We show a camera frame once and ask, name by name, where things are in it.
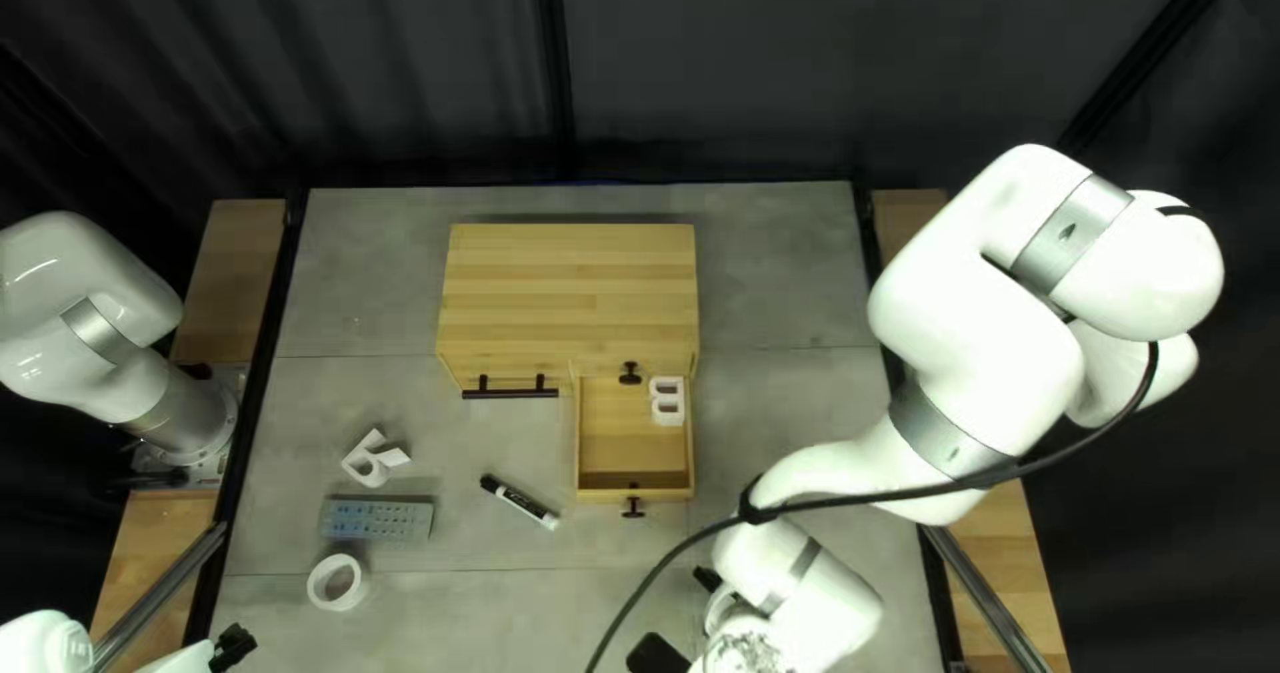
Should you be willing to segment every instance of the black marker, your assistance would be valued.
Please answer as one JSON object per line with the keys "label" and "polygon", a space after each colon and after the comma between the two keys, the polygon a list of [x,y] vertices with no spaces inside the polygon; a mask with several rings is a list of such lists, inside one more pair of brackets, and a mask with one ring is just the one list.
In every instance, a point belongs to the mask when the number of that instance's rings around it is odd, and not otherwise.
{"label": "black marker", "polygon": [[556,526],[559,526],[559,518],[554,513],[489,473],[480,477],[480,487],[518,508],[521,513],[534,518],[534,521],[541,523],[548,531],[554,531]]}

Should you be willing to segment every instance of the black cable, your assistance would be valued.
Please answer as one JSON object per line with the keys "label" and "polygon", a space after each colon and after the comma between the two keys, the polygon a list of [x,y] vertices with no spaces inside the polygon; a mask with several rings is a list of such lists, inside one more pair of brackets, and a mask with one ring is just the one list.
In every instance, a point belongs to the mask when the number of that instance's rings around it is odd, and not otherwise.
{"label": "black cable", "polygon": [[[782,516],[783,513],[800,513],[803,511],[818,511],[822,508],[840,508],[845,505],[867,505],[872,503],[888,503],[893,500],[929,498],[948,493],[965,491],[968,489],[991,487],[997,484],[1005,484],[1012,481],[1014,479],[1028,476],[1037,471],[1043,471],[1044,468],[1048,468],[1050,466],[1056,466],[1057,463],[1061,463],[1062,461],[1070,458],[1075,453],[1083,450],[1085,447],[1096,441],[1100,436],[1110,432],[1112,429],[1120,425],[1123,420],[1128,418],[1134,411],[1137,411],[1139,404],[1142,404],[1143,399],[1147,398],[1147,394],[1151,390],[1151,384],[1156,380],[1156,368],[1158,366],[1160,366],[1160,344],[1157,342],[1148,342],[1147,368],[1143,370],[1142,379],[1138,381],[1138,389],[1134,390],[1133,398],[1129,399],[1129,403],[1125,403],[1124,408],[1121,408],[1119,413],[1112,416],[1111,420],[1107,420],[1107,422],[1103,424],[1102,427],[1096,429],[1089,435],[1084,435],[1083,438],[1080,438],[1079,441],[1059,452],[1048,453],[1043,458],[1038,458],[1028,463],[1021,463],[1011,468],[996,468],[995,471],[983,471],[982,473],[974,473],[973,476],[963,476],[960,479],[951,481],[950,484],[938,484],[936,486],[922,486],[919,489],[908,489],[901,491],[884,491],[884,493],[863,494],[863,495],[841,495],[835,498],[824,498],[819,500],[808,500],[804,503],[776,505],[773,508],[762,508],[759,509],[759,512],[776,518],[777,516]],[[585,673],[594,673],[595,665],[600,661],[600,658],[604,655],[604,650],[609,647],[609,641],[613,640],[613,635],[618,632],[618,627],[622,626],[622,622],[626,619],[627,614],[631,613],[631,609],[635,608],[636,603],[640,601],[640,598],[645,594],[645,591],[649,590],[649,586],[652,586],[653,582],[658,580],[658,576],[668,566],[671,566],[671,563],[676,560],[676,558],[680,558],[680,554],[685,553],[690,548],[698,545],[699,542],[710,537],[714,534],[719,534],[721,531],[726,531],[728,528],[732,528],[733,526],[745,522],[746,521],[744,518],[733,516],[723,521],[712,523],[710,526],[707,526],[705,528],[698,531],[692,536],[689,536],[678,545],[676,545],[676,548],[671,549],[667,553],[667,555],[662,557],[662,560],[659,560],[658,564],[653,567],[653,571],[649,571],[649,574],[645,576],[644,581],[640,581],[640,585],[636,587],[635,592],[632,592],[631,598],[628,598],[627,601],[622,604],[622,609],[618,610],[618,614],[613,618],[613,622],[609,623],[609,627],[604,631],[604,636],[600,638],[599,645],[595,646],[595,653],[591,654],[591,660],[588,661],[586,664]]]}

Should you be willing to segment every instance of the white tape roll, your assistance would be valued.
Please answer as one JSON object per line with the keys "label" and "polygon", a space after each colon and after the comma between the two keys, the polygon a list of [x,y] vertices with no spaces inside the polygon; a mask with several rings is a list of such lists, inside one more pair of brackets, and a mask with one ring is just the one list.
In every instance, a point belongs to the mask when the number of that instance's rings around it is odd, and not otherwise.
{"label": "white tape roll", "polygon": [[320,610],[338,613],[351,610],[367,592],[369,586],[365,585],[365,572],[360,562],[346,553],[325,558],[307,577],[307,598]]}

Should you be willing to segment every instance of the concrete tabletop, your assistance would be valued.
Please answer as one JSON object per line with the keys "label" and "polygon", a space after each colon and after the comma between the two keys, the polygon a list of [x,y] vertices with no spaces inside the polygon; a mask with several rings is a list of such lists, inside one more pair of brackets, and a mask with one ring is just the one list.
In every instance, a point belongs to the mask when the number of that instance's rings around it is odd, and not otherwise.
{"label": "concrete tabletop", "polygon": [[[451,223],[692,223],[701,360],[689,504],[623,519],[573,502],[572,409],[462,402],[433,354]],[[657,559],[732,512],[755,475],[800,447],[855,435],[888,388],[844,182],[312,191],[232,536],[214,629],[238,622],[252,670],[579,670]],[[413,462],[378,491],[338,461],[371,425]],[[549,532],[480,490],[493,472],[562,513]],[[430,495],[420,546],[367,546],[370,596],[349,613],[306,598],[326,495]],[[797,517],[886,600],[881,632],[840,672],[936,672],[915,527],[873,509]],[[649,631],[687,658],[709,546],[664,573],[599,670]]]}

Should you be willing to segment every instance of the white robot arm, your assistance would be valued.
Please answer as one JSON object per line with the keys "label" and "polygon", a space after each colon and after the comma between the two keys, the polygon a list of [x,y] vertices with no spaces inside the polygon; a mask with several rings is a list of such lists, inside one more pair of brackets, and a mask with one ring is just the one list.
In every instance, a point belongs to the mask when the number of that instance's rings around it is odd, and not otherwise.
{"label": "white robot arm", "polygon": [[236,415],[229,394],[148,348],[180,319],[173,288],[87,218],[0,230],[0,384],[120,426],[172,466],[218,452]]}
{"label": "white robot arm", "polygon": [[[1120,191],[1047,147],[1001,155],[872,290],[872,330],[911,370],[888,412],[852,440],[783,458],[754,485],[751,505],[1011,466],[1064,413],[1097,426],[1120,412],[1147,367],[1147,340],[1158,340],[1160,365],[1142,404],[1172,393],[1197,363],[1187,331],[1222,287],[1208,226],[1167,214],[1184,210],[1164,193]],[[946,526],[983,495],[877,505]],[[723,585],[691,672],[820,673],[879,624],[874,590],[790,521],[719,534],[713,560]]]}

